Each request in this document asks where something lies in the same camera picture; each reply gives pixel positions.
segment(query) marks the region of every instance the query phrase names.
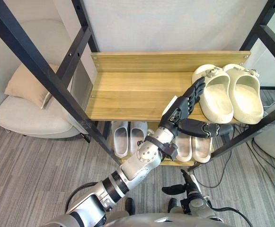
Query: wooden shelf board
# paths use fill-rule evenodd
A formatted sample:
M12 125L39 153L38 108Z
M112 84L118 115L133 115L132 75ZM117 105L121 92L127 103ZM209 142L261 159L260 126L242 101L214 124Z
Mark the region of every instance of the wooden shelf board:
M92 53L98 72L194 72L199 66L243 64L249 51Z
M86 114L94 121L159 122L173 96L191 86L191 76L191 72L99 72ZM208 121L199 104L189 118Z

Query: white clog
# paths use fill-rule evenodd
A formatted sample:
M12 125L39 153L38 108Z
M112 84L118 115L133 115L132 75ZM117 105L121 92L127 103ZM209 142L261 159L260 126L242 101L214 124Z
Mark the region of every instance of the white clog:
M130 126L130 154L134 154L138 148L138 141L144 141L147 136L147 122L131 122Z
M192 137L192 156L195 161L206 163L211 158L212 137Z
M175 144L178 147L176 159L181 162L190 161L192 158L192 137L178 132Z
M193 73L192 83L203 76L205 87L199 104L204 115L214 123L230 122L233 118L233 107L229 97L229 75L222 68L206 64Z
M118 157L128 154L128 122L111 122L113 135L114 153Z
M259 94L259 74L237 64L228 64L223 70L230 76L229 96L234 117L245 124L257 124L264 114Z

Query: white armchair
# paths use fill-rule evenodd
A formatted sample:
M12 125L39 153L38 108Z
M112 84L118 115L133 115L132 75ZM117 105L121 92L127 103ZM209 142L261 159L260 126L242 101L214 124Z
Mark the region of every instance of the white armchair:
M35 20L21 24L48 63L60 65L71 40L64 25L54 20ZM23 135L40 138L66 138L87 132L52 97L44 109L23 98L4 94L8 81L21 64L0 40L0 126ZM76 101L86 108L88 75L81 62L68 86Z

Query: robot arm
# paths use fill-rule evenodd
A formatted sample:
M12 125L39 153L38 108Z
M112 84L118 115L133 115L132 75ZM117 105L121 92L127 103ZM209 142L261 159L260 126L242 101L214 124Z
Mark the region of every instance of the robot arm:
M105 180L90 187L84 196L76 200L65 215L50 221L44 227L98 227L104 225L106 212L115 207L125 194L138 185L147 174L168 157L173 160L177 147L171 144L177 131L199 137L227 133L231 126L187 119L204 88L204 78L197 80L185 93L173 99L164 111L159 128L138 147L137 152L110 174Z

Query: pillow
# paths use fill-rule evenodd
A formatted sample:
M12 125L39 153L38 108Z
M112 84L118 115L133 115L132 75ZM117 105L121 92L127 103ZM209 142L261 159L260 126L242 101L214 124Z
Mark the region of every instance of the pillow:
M57 65L49 64L54 72L58 70ZM13 74L5 90L6 95L27 99L43 109L44 105L51 98L51 94L36 79L36 77L21 64Z

